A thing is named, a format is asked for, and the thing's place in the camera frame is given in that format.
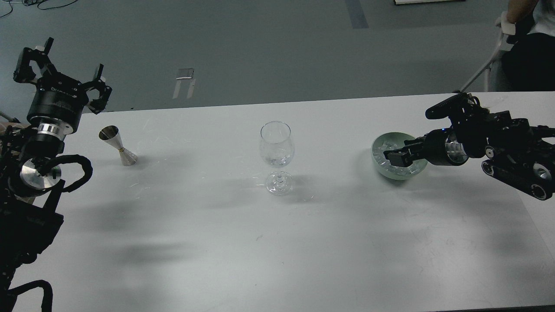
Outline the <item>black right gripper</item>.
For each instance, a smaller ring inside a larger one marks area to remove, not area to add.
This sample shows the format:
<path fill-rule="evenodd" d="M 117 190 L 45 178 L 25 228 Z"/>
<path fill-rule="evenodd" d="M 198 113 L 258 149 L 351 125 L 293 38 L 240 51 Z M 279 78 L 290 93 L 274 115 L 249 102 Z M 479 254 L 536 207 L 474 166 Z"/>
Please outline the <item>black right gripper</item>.
<path fill-rule="evenodd" d="M 426 162 L 436 166 L 461 166 L 469 159 L 453 130 L 433 130 L 414 140 L 405 140 L 403 147 L 385 150 L 383 156 L 392 166 L 398 167 Z"/>

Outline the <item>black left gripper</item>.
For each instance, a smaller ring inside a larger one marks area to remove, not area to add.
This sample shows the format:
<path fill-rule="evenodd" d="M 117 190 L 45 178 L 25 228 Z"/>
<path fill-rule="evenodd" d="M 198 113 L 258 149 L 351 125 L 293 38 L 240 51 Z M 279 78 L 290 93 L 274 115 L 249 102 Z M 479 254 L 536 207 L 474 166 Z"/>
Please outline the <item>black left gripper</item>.
<path fill-rule="evenodd" d="M 34 126 L 57 121 L 67 135 L 77 132 L 85 104 L 93 114 L 105 110 L 112 88 L 103 78 L 103 64 L 97 66 L 93 79 L 83 84 L 68 76 L 59 76 L 49 58 L 53 42 L 54 38 L 49 37 L 42 49 L 24 47 L 13 80 L 36 86 L 26 120 Z M 98 97 L 88 100 L 87 92 L 93 90 L 98 91 Z"/>

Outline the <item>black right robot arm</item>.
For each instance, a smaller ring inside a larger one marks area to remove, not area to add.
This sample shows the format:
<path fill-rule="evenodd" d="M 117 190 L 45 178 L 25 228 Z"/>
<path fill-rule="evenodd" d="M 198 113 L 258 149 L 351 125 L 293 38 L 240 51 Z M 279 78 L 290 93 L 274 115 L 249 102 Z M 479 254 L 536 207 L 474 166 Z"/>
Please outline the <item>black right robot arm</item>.
<path fill-rule="evenodd" d="M 510 112 L 492 113 L 478 97 L 457 93 L 428 108 L 427 119 L 450 119 L 448 128 L 432 130 L 399 149 L 383 152 L 393 166 L 408 167 L 424 159 L 436 166 L 461 166 L 483 159 L 485 174 L 538 200 L 554 194 L 554 129 L 531 126 Z"/>

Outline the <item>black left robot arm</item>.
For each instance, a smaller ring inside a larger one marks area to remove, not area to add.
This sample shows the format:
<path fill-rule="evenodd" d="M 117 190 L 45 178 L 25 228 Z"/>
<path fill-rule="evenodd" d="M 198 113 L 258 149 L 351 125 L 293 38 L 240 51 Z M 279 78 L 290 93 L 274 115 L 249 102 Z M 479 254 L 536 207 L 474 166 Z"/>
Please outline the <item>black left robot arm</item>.
<path fill-rule="evenodd" d="M 56 212 L 63 193 L 71 193 L 91 179 L 88 158 L 64 155 L 64 139 L 75 133 L 83 109 L 102 112 L 111 95 L 97 67 L 91 81 L 81 82 L 59 72 L 49 59 L 53 38 L 42 48 L 25 47 L 13 74 L 14 81 L 31 84 L 36 92 L 26 120 L 7 118 L 1 131 L 1 310 L 11 312 L 18 296 L 43 290 L 40 306 L 50 312 L 53 289 L 36 280 L 11 288 L 16 270 L 33 263 L 52 243 L 63 224 Z"/>

